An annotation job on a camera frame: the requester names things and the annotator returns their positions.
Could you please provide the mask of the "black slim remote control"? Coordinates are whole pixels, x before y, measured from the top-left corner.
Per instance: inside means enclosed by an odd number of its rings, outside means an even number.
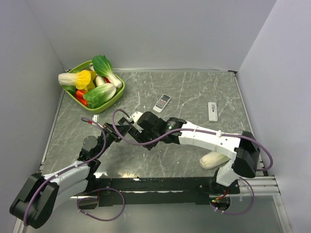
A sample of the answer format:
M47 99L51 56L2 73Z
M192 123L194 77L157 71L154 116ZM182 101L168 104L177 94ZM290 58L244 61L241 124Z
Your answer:
M118 124L121 126L121 134L123 136L126 136L127 134L129 134L137 143L147 142L146 136L144 135L144 133L140 133L135 128L133 121L129 121L125 117L122 117L118 121Z

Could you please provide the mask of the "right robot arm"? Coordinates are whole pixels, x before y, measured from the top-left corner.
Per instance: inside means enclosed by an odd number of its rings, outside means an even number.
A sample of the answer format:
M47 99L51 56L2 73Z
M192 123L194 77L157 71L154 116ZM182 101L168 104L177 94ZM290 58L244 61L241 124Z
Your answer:
M256 176L260 148L250 132L226 134L176 117L164 121L152 112L134 112L132 119L148 140L159 138L166 144L197 146L227 157L228 162L222 163L212 181L212 188L217 193L225 192L239 177Z

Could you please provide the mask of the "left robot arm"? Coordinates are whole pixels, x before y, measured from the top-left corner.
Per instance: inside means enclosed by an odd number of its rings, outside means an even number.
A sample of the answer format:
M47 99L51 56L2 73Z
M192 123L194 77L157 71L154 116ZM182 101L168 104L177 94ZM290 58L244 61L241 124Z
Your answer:
M98 186L95 172L101 164L99 158L113 142L120 142L123 136L134 132L133 124L132 121L119 122L117 126L96 123L101 135L84 139L77 161L54 173L32 174L11 204L10 214L22 220L25 226L38 229L47 222L54 209L72 196L111 190Z

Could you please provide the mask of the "grey white remote control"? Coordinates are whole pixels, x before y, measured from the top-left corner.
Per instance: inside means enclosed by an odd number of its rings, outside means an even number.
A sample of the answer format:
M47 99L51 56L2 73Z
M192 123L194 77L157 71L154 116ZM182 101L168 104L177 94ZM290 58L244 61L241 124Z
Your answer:
M161 98L157 101L157 103L154 105L153 110L157 113L161 113L171 99L172 98L170 96L163 94Z

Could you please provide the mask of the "green plastic basket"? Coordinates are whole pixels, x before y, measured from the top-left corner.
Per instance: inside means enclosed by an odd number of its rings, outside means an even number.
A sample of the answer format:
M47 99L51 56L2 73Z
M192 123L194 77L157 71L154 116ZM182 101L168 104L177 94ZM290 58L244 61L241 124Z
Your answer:
M75 68L68 70L68 73L77 73L80 72L81 70L84 70L86 68L89 68L92 66L92 61L85 61L83 63L81 63L80 65L76 66ZM76 97L75 95L72 95L68 90L66 90L64 87L64 91L73 98L74 101L76 101L81 107L83 107L84 109L94 113L94 114L99 114L103 111L105 111L106 109L108 109L110 106L112 106L122 95L125 89L125 81L123 79L120 78L119 75L117 75L115 73L115 76L122 82L122 86L120 88L117 88L117 91L115 93L115 95L107 102L105 102L103 105L101 105L98 108L88 108L85 105L83 105Z

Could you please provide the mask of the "green lettuce cabbage toy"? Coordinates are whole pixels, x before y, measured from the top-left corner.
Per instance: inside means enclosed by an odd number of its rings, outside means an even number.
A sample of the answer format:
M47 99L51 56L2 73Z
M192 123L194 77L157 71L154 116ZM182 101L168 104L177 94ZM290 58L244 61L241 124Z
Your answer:
M105 83L84 94L83 98L87 101L88 108L94 109L113 98L116 91L117 89L113 84Z

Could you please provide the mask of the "orange carrot toy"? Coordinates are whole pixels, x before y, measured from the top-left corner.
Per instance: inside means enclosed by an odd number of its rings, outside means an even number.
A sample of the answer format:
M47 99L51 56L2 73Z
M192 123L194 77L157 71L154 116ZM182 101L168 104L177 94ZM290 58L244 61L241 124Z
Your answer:
M88 103L87 103L87 101L84 99L84 94L85 94L84 91L82 91L82 90L77 90L74 96L75 96L75 98L76 98L82 105L84 105L85 107L87 107Z

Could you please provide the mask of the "white radish toy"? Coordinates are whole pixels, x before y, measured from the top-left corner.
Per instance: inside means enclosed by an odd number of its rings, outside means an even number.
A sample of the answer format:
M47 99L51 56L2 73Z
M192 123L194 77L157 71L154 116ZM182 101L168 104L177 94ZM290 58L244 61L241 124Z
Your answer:
M97 76L95 79L96 86L101 86L105 84L105 80L101 76Z

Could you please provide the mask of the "yellow napa cabbage toy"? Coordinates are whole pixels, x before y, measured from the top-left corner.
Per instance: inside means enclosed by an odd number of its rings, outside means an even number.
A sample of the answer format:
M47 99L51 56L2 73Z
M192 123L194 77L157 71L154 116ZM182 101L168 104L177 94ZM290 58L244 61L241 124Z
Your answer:
M62 73L58 75L60 85L74 86L78 90L89 91L95 88L94 80L96 72L91 70L82 70L77 73Z

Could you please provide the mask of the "green bok choy toy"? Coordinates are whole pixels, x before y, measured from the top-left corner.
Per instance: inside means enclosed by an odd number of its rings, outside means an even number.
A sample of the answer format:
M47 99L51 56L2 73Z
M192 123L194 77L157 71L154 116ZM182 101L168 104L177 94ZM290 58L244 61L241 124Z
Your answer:
M106 77L116 88L122 87L122 82L113 72L113 67L110 61L104 55L97 55L92 59L94 71Z

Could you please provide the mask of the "white napa cabbage toy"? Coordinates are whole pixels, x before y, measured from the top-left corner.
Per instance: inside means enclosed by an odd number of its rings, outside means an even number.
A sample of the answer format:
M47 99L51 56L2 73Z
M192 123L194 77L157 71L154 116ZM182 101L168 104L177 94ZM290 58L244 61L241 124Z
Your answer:
M199 163L200 163L200 166L203 168L203 169L206 169L206 170L210 170L210 169L213 169L227 161L229 161L230 159L221 154L221 153L218 153L218 152L210 152L204 156L202 156L199 160Z

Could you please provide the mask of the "black base bar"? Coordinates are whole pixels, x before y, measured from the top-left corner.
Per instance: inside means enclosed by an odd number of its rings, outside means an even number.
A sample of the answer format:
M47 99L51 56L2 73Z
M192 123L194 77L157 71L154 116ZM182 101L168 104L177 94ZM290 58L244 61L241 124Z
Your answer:
M91 187L78 196L99 197L99 206L130 204L195 203L209 205L209 199L223 194L239 194L235 180L229 187L217 184L214 177L172 178L96 178Z

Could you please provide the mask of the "aluminium rail frame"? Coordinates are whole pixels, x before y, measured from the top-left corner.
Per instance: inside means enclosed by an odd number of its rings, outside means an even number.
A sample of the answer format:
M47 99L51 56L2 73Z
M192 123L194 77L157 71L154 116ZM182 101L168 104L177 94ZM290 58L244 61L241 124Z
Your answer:
M255 177L253 179L246 179L246 181L249 183L249 185L242 180L238 180L238 186L240 192L238 194L228 194L228 196L250 196L251 195L251 189L250 186L253 188L255 196L280 196L281 192L277 185L276 178L274 176L259 176ZM125 194L149 194L149 193L157 193L157 194L180 194L182 193L181 190L179 191L121 191L123 195ZM90 195L83 195L83 194L77 194L70 199L82 199L82 198L88 198L91 197Z

